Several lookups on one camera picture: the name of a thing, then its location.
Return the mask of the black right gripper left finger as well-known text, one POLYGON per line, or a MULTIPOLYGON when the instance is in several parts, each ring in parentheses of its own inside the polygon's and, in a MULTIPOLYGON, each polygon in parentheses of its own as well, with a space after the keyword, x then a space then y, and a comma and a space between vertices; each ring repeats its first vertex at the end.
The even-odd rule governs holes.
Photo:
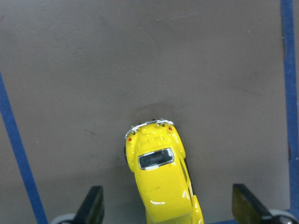
POLYGON ((75 224, 101 224, 104 219, 104 191, 102 186, 92 186, 73 221, 75 224))

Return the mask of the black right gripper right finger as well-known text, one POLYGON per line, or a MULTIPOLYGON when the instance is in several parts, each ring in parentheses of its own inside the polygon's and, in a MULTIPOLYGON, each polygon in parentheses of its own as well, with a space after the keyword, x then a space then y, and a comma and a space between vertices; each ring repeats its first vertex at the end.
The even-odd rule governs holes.
POLYGON ((273 219, 269 210, 241 183, 233 184, 232 213, 239 224, 271 224, 273 219))

